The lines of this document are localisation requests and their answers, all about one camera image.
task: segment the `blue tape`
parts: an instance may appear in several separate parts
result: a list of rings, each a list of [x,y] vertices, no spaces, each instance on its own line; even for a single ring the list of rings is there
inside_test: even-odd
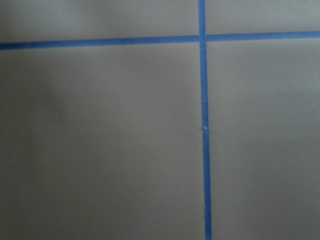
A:
[[[211,177],[210,177],[210,141],[209,141],[209,110],[208,110],[208,73],[206,43],[206,5],[205,0],[198,0],[199,47],[200,47],[200,81],[201,81],[201,118],[202,118],[202,151],[203,151],[203,182],[205,239],[212,239],[211,225]]]
[[[198,35],[0,43],[0,50],[199,42]]]
[[[320,31],[236,33],[214,34],[206,36],[206,40],[208,42],[315,38],[320,38]]]

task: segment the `blue grid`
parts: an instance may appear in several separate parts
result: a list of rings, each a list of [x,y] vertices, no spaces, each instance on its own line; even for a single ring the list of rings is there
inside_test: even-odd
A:
[[[320,31],[298,32],[262,32],[234,34],[206,34],[205,1],[198,0],[199,35],[152,36],[132,38],[105,38],[88,40],[58,40],[0,43],[0,51],[44,48],[70,48],[94,46],[119,46],[143,44],[199,43],[200,83],[201,83],[201,121],[205,206],[205,239],[212,240],[211,218],[211,176],[210,176],[210,139],[208,108],[208,75],[207,75],[207,42],[279,40],[279,39],[312,39],[320,38]]]

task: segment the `vertical blue tape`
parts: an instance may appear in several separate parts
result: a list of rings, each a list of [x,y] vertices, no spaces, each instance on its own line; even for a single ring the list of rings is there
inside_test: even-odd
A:
[[[205,239],[212,240],[205,0],[198,0],[198,17],[199,17],[199,47],[200,47],[201,115],[202,115],[202,128],[203,128],[202,150],[203,150],[203,181],[204,181],[204,207],[205,207],[205,210],[204,210],[205,211]]]

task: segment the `gray panel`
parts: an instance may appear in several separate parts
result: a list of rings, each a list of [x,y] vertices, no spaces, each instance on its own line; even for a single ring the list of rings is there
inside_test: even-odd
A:
[[[319,0],[206,0],[208,34],[320,31]]]
[[[196,0],[1,0],[0,42],[198,34]]]
[[[215,240],[320,238],[319,44],[208,43]]]
[[[0,52],[0,239],[204,239],[197,43]]]

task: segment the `horizontal blue line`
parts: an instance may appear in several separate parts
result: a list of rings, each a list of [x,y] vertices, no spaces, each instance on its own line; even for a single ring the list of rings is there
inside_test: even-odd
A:
[[[199,42],[198,35],[0,43],[0,50]]]
[[[206,36],[207,42],[315,38],[320,38],[320,31],[213,34]]]

